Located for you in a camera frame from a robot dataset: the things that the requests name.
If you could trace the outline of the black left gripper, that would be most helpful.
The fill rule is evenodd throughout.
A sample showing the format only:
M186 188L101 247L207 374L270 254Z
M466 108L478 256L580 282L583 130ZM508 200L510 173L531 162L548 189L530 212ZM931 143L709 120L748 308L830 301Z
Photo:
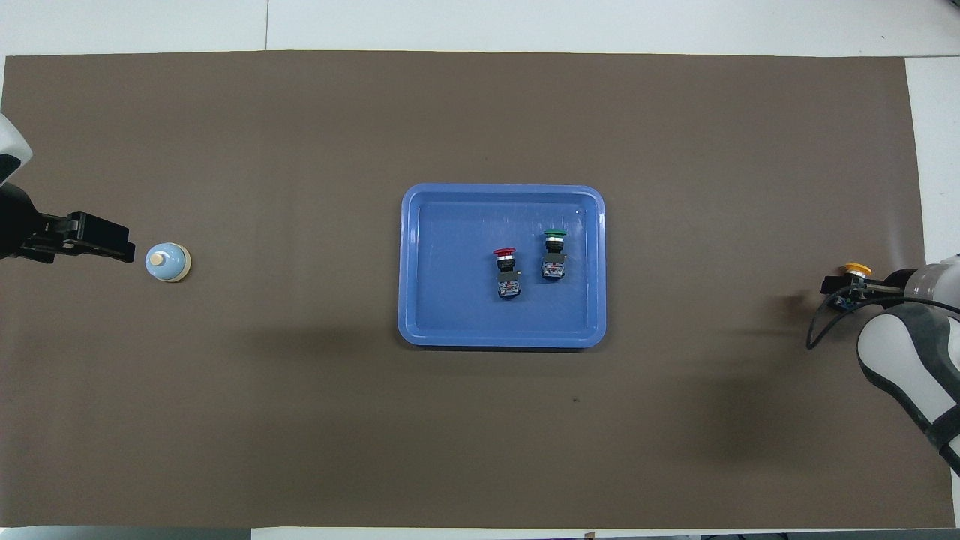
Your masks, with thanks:
M93 255L134 261L129 229L82 211L65 217L39 212L27 193L4 184L1 194L1 257L52 264L58 255Z

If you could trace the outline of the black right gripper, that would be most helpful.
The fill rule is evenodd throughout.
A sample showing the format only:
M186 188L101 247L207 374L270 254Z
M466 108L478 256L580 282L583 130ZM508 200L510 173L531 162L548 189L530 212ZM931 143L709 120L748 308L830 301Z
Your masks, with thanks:
M866 274L837 274L823 278L820 293L834 295L833 304L901 304L909 279L909 274L889 274L883 280Z

